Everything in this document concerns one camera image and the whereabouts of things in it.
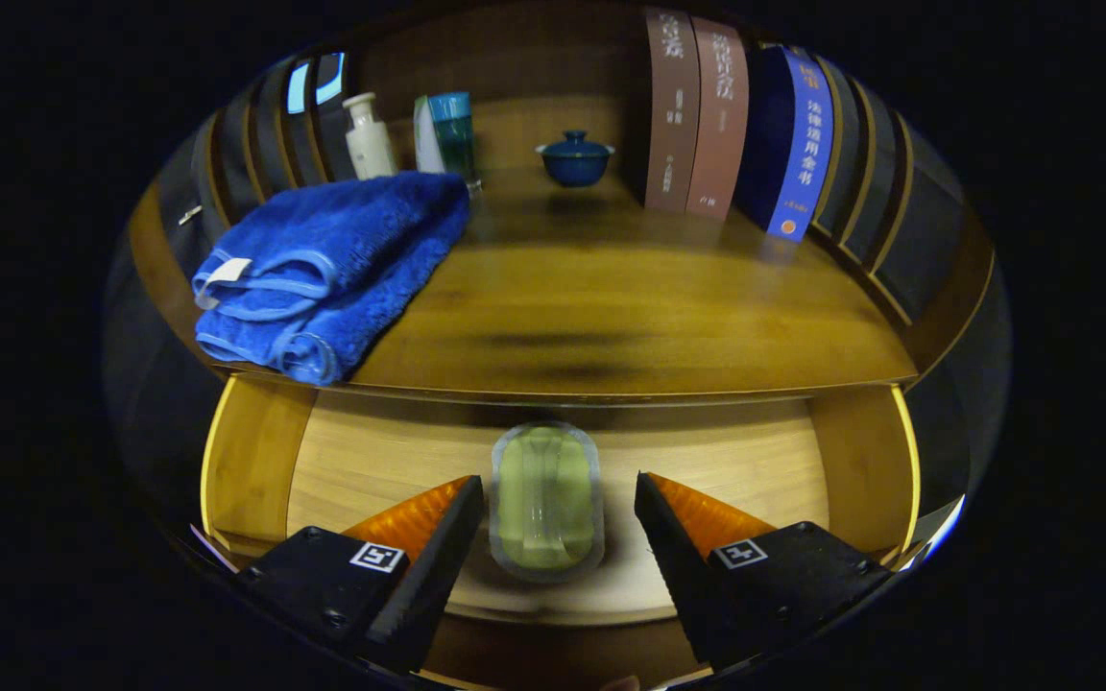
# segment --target blue towel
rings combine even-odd
[[[460,239],[463,180],[400,171],[280,192],[216,244],[194,276],[218,301],[196,342],[219,360],[326,385],[354,370]],[[208,283],[229,259],[237,280]]]

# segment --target white bottle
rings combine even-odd
[[[353,129],[344,135],[347,153],[353,157],[353,170],[357,179],[369,179],[383,175],[396,175],[395,154],[390,151],[390,137],[386,123],[374,119],[374,93],[372,91],[344,101],[353,122]]]

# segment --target bowl lid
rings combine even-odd
[[[598,158],[612,154],[609,146],[585,142],[584,137],[587,136],[585,130],[567,129],[562,135],[565,135],[565,142],[544,146],[541,154],[555,158]]]

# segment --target blue lidded bowl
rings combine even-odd
[[[595,185],[614,154],[612,146],[584,142],[587,132],[567,129],[562,133],[565,142],[536,146],[535,153],[544,158],[544,170],[564,187]]]

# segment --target white container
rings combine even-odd
[[[357,179],[396,175],[395,154],[390,151],[390,137],[387,136],[386,123],[374,119],[374,93],[366,92],[346,98],[344,109],[349,114],[353,129],[344,135],[347,139],[347,153],[353,157],[353,170]]]
[[[442,151],[438,148],[438,133],[434,130],[434,113],[429,109],[429,97],[417,98],[411,115],[413,140],[417,149],[417,170],[442,174],[447,166],[442,163]]]

